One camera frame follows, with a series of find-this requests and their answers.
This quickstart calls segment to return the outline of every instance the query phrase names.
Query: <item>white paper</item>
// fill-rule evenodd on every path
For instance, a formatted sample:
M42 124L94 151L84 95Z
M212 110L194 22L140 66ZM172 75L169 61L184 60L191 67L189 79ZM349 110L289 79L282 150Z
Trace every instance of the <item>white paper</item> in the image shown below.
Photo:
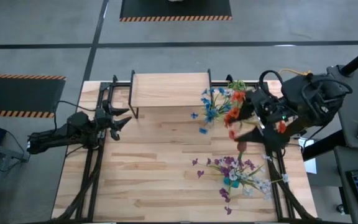
M304 138L299 138L299 145L301 145L303 147L303 144L305 143L306 139ZM314 140L309 140L306 142L306 146L310 146L314 143ZM308 161L304 162L305 164L305 169L306 172L310 173L310 174L317 174L317 167L316 167L316 159L309 159Z

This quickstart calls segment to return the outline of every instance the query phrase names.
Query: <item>yellow cable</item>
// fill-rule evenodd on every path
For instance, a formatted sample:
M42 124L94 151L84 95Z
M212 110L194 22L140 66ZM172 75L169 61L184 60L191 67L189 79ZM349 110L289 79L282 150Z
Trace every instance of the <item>yellow cable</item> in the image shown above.
M278 74L281 75L281 73L284 72L284 71L292 72L292 73L295 73L297 75L308 75L309 73L311 73L311 70L308 70L307 72L298 72L298 71L295 71L295 70L292 70L292 69L289 69L289 68L283 68L280 71L278 71Z

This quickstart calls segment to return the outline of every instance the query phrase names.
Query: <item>wooden tabletop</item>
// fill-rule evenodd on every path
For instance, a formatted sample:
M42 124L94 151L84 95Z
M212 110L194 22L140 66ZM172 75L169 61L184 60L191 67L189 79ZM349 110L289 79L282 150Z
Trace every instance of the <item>wooden tabletop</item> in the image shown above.
M131 105L202 106L200 93L205 89L209 89L209 75L206 72L134 74Z
M85 82L80 106L94 108L100 82ZM268 81L270 91L280 94L280 84ZM116 88L112 105L128 108L129 88ZM257 191L246 197L241 189L232 191L231 215L218 190L221 176L202 166L192 166L198 158L237 156L236 143L228 138L227 129L219 122L207 135L198 132L202 118L193 120L192 112L200 107L141 108L139 119L132 119L122 130L121 140L106 139L98 197L94 213L96 222L254 222L277 221L273 200L264 200ZM122 115L132 116L130 112ZM70 146L68 151L78 146ZM262 165L264 147L249 143L243 159ZM74 199L81 185L86 151L74 152L64 163L52 217L59 216ZM290 188L307 209L316 209L298 147L287 147L284 157L290 177ZM200 179L198 170L204 170ZM259 176L268 178L268 170ZM283 212L287 217L284 196L280 190ZM87 198L84 214L88 211Z

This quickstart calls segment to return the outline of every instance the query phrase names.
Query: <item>white flower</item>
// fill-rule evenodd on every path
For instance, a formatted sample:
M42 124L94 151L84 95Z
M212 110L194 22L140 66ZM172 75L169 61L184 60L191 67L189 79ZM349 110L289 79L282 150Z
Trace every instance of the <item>white flower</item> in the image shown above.
M234 93L234 90L233 90L233 89L226 89L226 90L224 90L224 95L225 95L226 97L231 97L231 96L233 95L233 93Z
M290 178L289 178L288 174L282 174L281 176L283 177L284 183L289 183Z
M242 172L242 173L238 174L238 176L243 180L248 180L248 178L249 178L249 175L246 172Z
M249 196L252 197L254 195L254 189L250 188L250 189L246 189L245 187L242 189L242 193L245 196Z
M262 191L264 194L267 194L270 192L272 183L269 180L265 180L265 182L260 186L260 191Z
M262 154L262 158L267 159L268 161L272 162L272 158L270 156L266 156L265 154Z
M224 163L224 159L223 158L221 158L220 160L219 160L219 166L224 166L225 165L225 163Z
M237 180L238 176L236 175L236 173L234 172L234 169L233 170L230 170L230 173L229 173L229 179L232 180L232 181L235 181Z
M233 162L231 162L230 166L232 166L233 168L237 168L239 166L239 161L234 160Z
M268 192L265 194L264 200L270 200L270 199L272 199L272 193Z

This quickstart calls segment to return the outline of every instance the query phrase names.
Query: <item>wooden table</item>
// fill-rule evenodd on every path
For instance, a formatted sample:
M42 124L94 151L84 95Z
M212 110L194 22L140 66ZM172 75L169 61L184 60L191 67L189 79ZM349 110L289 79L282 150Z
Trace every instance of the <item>wooden table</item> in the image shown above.
M94 108L100 82L85 82L80 106ZM279 96L280 83L268 81L270 91ZM112 105L128 108L129 88L115 88ZM231 215L218 190L222 177L202 166L192 166L222 156L237 156L236 143L228 138L227 129L216 123L207 135L198 132L202 118L192 119L192 112L200 107L144 108L139 119L132 119L122 130L121 140L106 139L95 222L254 222L277 221L272 200L255 191L252 198L241 189L232 191ZM132 113L121 117L132 116ZM78 146L70 146L68 151ZM249 143L243 159L262 165L264 147ZM86 151L71 154L63 166L62 177L52 217L59 216L74 199L81 185ZM298 147L287 147L285 168L290 188L307 209L316 216L316 209ZM197 171L205 175L198 179ZM268 177L268 169L260 173ZM280 190L283 212L287 217L284 196ZM89 198L85 200L84 215Z

